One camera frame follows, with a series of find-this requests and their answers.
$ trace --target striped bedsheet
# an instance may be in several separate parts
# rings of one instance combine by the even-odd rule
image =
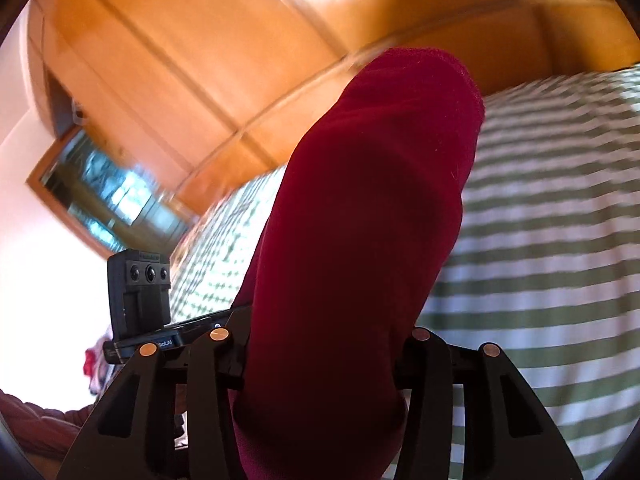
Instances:
[[[591,480],[640,415],[640,66],[524,84],[486,108],[460,238],[417,323],[451,344],[501,345]],[[281,179],[260,177],[207,219],[176,319],[228,307]]]

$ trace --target copper screw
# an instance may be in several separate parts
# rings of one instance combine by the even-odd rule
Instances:
[[[226,328],[216,328],[209,333],[209,337],[212,338],[213,341],[224,341],[229,337],[229,330]]]
[[[149,357],[150,355],[155,354],[156,350],[158,350],[158,347],[153,343],[144,343],[140,347],[140,355],[142,355],[142,357]]]
[[[500,348],[498,345],[494,345],[493,343],[489,343],[488,345],[484,345],[482,351],[489,357],[498,357],[500,355]]]
[[[431,332],[429,332],[426,328],[418,327],[413,329],[411,335],[414,336],[414,339],[417,339],[418,341],[427,341],[427,339],[431,337]]]

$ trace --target red sock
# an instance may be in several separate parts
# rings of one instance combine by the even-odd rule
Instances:
[[[300,141],[237,302],[251,480],[379,479],[397,452],[392,367],[458,236],[483,117],[456,59],[392,49]]]

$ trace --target black mount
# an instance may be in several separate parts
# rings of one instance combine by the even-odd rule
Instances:
[[[228,389],[242,389],[251,308],[191,345],[140,346],[82,427],[58,480],[246,480]],[[449,477],[453,385],[465,391],[465,480],[580,480],[533,390],[495,344],[447,345],[416,328],[394,374],[411,389],[396,480]],[[176,384],[187,384],[189,445],[174,449]]]

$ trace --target black camera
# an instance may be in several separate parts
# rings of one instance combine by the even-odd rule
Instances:
[[[114,342],[171,322],[169,258],[126,249],[107,260],[107,279]]]
[[[113,340],[105,342],[102,350],[108,363],[124,364],[144,343],[155,343],[162,350],[181,348],[226,325],[230,310],[169,324],[169,266],[164,254],[134,249],[107,260]]]

